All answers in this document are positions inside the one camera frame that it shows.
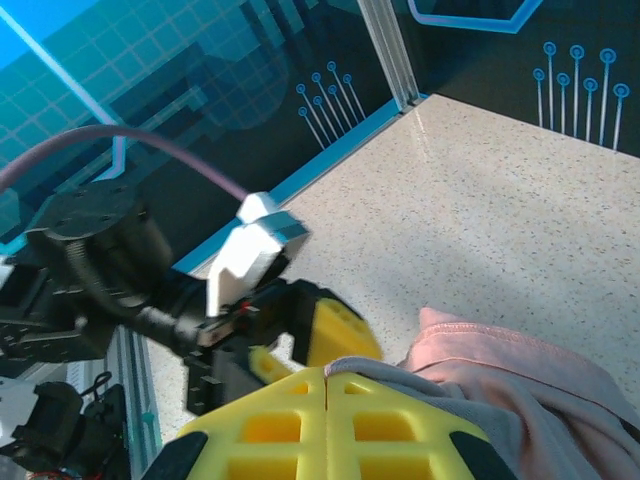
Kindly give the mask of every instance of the hexagon outline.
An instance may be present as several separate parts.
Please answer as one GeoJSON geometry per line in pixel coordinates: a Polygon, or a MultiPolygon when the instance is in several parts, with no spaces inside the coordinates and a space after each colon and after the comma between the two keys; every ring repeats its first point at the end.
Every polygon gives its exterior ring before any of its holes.
{"type": "Polygon", "coordinates": [[[407,0],[413,19],[421,25],[516,34],[531,18],[543,0],[524,0],[509,20],[495,18],[455,17],[420,13],[416,0],[407,0]]]}

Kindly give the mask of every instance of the speckled floor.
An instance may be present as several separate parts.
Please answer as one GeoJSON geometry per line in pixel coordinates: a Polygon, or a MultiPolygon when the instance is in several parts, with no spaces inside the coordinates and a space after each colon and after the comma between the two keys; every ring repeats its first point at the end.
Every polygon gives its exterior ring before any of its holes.
{"type": "MultiPolygon", "coordinates": [[[[636,158],[430,97],[290,202],[314,235],[288,276],[352,303],[389,362],[430,305],[575,350],[640,408],[639,185],[636,158]]],[[[169,439],[183,371],[151,361],[169,439]]]]}

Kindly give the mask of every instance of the white countertop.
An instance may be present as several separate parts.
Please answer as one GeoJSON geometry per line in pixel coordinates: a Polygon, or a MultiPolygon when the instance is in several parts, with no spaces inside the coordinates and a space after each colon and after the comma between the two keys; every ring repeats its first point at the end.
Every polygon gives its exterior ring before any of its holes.
{"type": "MultiPolygon", "coordinates": [[[[293,199],[288,272],[331,288],[404,357],[424,305],[551,341],[640,408],[640,160],[430,97],[293,199]]],[[[152,346],[163,437],[180,361],[152,346]]]]}

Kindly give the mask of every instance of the pink cloth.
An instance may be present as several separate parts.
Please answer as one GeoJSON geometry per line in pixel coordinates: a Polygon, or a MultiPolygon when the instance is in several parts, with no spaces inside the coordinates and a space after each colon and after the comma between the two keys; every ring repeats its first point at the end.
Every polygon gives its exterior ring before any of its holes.
{"type": "Polygon", "coordinates": [[[540,340],[430,308],[420,322],[404,368],[454,398],[517,414],[521,478],[640,480],[640,417],[603,369],[540,340]]]}

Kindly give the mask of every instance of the glass panel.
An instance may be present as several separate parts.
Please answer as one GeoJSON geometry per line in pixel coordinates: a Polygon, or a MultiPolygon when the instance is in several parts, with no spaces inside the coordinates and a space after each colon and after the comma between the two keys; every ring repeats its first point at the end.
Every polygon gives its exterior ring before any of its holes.
{"type": "Polygon", "coordinates": [[[394,0],[394,8],[423,92],[640,156],[638,2],[394,0]]]}
{"type": "MultiPolygon", "coordinates": [[[[18,40],[11,20],[0,24],[13,52],[1,84],[16,110],[3,109],[5,162],[70,126],[116,121],[176,140],[251,191],[280,185],[282,200],[397,113],[356,0],[23,0],[7,9],[51,59],[18,40]]],[[[111,141],[96,142],[20,182],[4,241],[52,191],[121,173],[140,185],[177,258],[238,207],[162,153],[128,142],[126,158],[114,157],[111,141]]],[[[206,245],[183,269],[218,246],[206,245]]]]}

